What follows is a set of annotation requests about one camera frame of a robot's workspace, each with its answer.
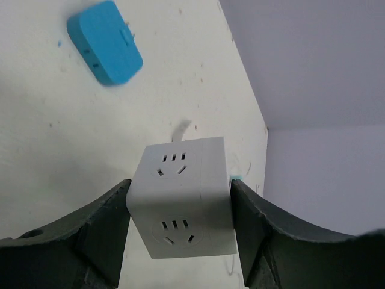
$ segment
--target socket hole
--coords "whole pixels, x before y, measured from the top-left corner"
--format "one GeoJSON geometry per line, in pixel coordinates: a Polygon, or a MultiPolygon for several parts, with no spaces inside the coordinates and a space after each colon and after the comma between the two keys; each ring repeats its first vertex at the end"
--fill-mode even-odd
{"type": "Polygon", "coordinates": [[[170,244],[170,245],[174,245],[174,241],[171,240],[171,239],[168,238],[168,237],[164,237],[163,240],[165,240],[165,241],[166,241],[168,244],[170,244]]]}
{"type": "Polygon", "coordinates": [[[178,170],[177,173],[180,175],[186,168],[187,168],[187,166],[181,167],[181,168],[178,170]]]}
{"type": "Polygon", "coordinates": [[[162,227],[163,227],[163,230],[165,231],[168,230],[166,222],[162,222],[162,227]]]}

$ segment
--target electrical socket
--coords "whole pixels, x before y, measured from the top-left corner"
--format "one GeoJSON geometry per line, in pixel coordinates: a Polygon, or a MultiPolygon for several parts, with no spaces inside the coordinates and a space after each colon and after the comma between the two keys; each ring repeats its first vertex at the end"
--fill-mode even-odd
{"type": "Polygon", "coordinates": [[[222,137],[146,147],[126,204],[153,259],[236,253],[222,137]]]}

